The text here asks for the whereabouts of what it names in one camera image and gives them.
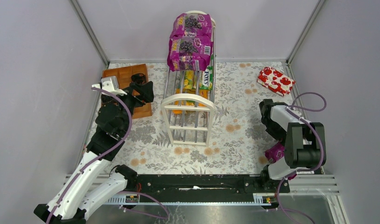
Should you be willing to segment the purple grape candy bag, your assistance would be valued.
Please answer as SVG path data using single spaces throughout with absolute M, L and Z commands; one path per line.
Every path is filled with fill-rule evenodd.
M 167 65 L 170 71 L 205 71 L 214 43 L 208 36 L 179 36 L 169 40 Z
M 269 163 L 275 163 L 284 157 L 284 145 L 280 142 L 276 143 L 270 149 L 264 152 L 265 157 L 267 158 Z
M 175 19 L 170 38 L 182 36 L 208 36 L 211 38 L 212 31 L 212 18 L 209 14 L 183 13 Z

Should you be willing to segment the yellow green candy bag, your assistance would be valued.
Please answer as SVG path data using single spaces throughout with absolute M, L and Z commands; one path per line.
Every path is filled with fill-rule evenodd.
M 183 89 L 187 90 L 206 90 L 213 88 L 214 67 L 208 66 L 205 71 L 187 70 L 184 73 Z

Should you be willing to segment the purple grape candy bag front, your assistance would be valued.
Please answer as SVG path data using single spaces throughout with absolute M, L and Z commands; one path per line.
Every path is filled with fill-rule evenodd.
M 214 43 L 208 36 L 179 36 L 169 40 L 167 65 L 170 71 L 205 71 Z

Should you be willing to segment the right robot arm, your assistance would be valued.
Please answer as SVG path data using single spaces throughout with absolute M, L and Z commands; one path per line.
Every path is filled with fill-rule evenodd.
M 315 171 L 325 164 L 322 123 L 308 121 L 290 105 L 272 99 L 264 99 L 259 108 L 266 132 L 284 147 L 282 158 L 266 165 L 260 173 L 259 185 L 265 191 L 278 192 L 298 172 Z

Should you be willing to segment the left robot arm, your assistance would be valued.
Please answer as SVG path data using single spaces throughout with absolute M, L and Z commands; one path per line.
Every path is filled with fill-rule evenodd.
M 107 101 L 98 111 L 96 131 L 69 180 L 50 202 L 39 204 L 34 210 L 46 224 L 84 224 L 115 194 L 135 186 L 137 173 L 122 165 L 108 180 L 90 190 L 124 145 L 132 128 L 134 109 L 153 102 L 153 82 L 134 80 L 120 89 L 117 78 L 112 76 L 102 78 L 91 89 L 100 92 Z

